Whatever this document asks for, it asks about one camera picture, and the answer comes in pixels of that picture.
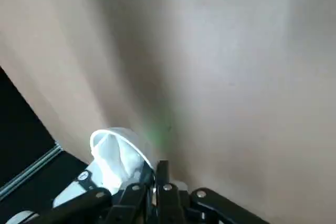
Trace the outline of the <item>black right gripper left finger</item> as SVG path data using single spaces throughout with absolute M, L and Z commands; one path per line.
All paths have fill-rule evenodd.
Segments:
M 112 195 L 105 188 L 86 192 L 39 216 L 39 223 L 157 223 L 151 203 L 154 173 Z

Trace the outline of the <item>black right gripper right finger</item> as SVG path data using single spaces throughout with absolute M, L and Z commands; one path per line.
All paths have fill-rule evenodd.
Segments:
M 209 188 L 179 189 L 170 181 L 166 160 L 156 167 L 156 210 L 158 223 L 268 223 Z

